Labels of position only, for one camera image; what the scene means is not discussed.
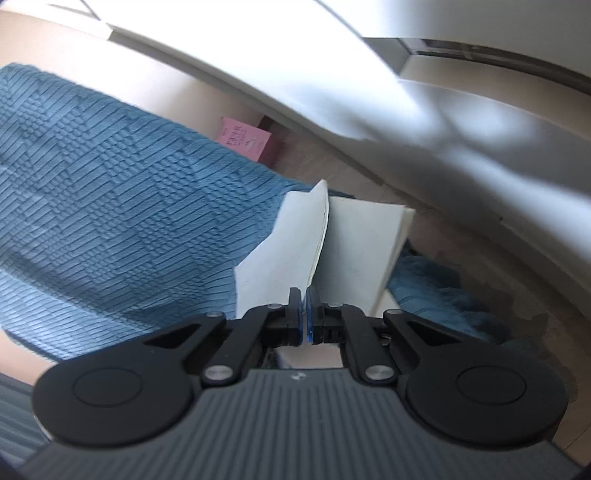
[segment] blue blanket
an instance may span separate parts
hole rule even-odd
[[[506,342],[509,327],[460,284],[460,275],[414,252],[407,243],[388,289],[403,310],[485,342]]]
[[[0,322],[65,359],[235,310],[287,180],[55,75],[0,69]]]

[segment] ribbed gray surface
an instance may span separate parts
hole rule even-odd
[[[482,452],[418,427],[396,393],[347,370],[251,371],[203,394],[161,437],[113,451],[51,444],[32,480],[565,479],[578,467],[549,443]]]
[[[47,444],[33,416],[32,390],[30,385],[0,374],[0,455],[14,467]]]

